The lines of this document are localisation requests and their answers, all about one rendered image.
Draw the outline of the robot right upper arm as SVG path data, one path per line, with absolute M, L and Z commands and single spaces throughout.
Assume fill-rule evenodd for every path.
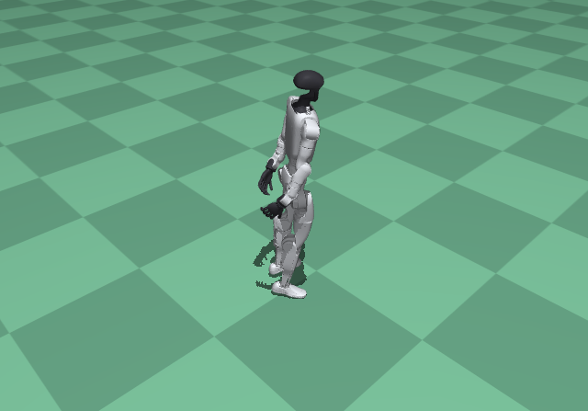
M 311 164 L 307 160 L 311 157 L 314 145 L 319 139 L 320 127 L 315 120 L 305 119 L 300 134 L 301 142 L 295 166 L 296 171 L 302 165 L 311 167 Z

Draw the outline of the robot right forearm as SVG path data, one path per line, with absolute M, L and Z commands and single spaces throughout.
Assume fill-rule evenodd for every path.
M 294 199 L 296 199 L 299 195 L 298 191 L 300 191 L 302 184 L 304 184 L 305 179 L 308 177 L 310 173 L 311 168 L 309 166 L 300 166 L 296 173 L 291 175 L 291 181 L 288 185 L 289 188 L 287 188 L 287 191 L 284 193 L 284 198 L 279 202 L 282 203 L 284 206 L 288 206 Z

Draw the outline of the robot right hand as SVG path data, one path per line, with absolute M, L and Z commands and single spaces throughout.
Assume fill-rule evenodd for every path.
M 282 211 L 288 207 L 288 206 L 284 206 L 282 203 L 280 203 L 279 201 L 282 200 L 284 198 L 285 194 L 282 194 L 278 199 L 277 202 L 273 202 L 270 203 L 269 205 L 267 205 L 267 207 L 261 207 L 261 211 L 263 212 L 263 214 L 266 215 L 266 217 L 270 216 L 270 219 L 272 220 L 273 218 L 275 218 L 276 216 L 278 217 L 278 219 L 281 218 L 282 215 Z M 268 209 L 268 210 L 267 210 Z M 267 211 L 266 211 L 267 210 Z M 270 212 L 270 213 L 269 213 Z M 273 215 L 272 215 L 273 214 Z

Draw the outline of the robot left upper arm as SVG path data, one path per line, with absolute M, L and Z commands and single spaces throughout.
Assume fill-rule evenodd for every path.
M 288 97 L 288 100 L 287 100 L 287 108 L 288 108 L 288 104 L 289 104 L 289 103 L 290 103 L 290 102 L 291 102 L 293 99 L 297 99 L 297 98 L 299 98 L 299 97 L 296 97 L 296 96 L 289 96 L 289 97 Z M 286 115 L 287 115 L 287 112 L 286 112 Z M 285 115 L 285 118 L 284 118 L 283 129 L 282 129 L 282 132 L 281 132 L 281 136 L 282 136 L 282 138 L 283 138 L 284 140 L 285 140 L 285 129 L 286 129 L 286 115 Z

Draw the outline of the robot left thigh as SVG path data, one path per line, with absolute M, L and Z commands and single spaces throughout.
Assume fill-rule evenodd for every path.
M 278 169 L 278 177 L 279 177 L 280 183 L 281 183 L 282 168 L 283 167 Z M 283 188 L 283 194 L 285 192 L 286 192 L 286 190 Z M 286 210 L 285 210 L 285 212 L 282 213 L 280 219 L 278 219 L 278 217 L 276 216 L 273 220 L 273 224 L 274 224 L 275 228 L 281 232 L 286 231 L 290 227 L 291 223 L 293 222 L 293 213 L 295 211 L 295 209 L 291 208 L 290 204 L 285 209 Z

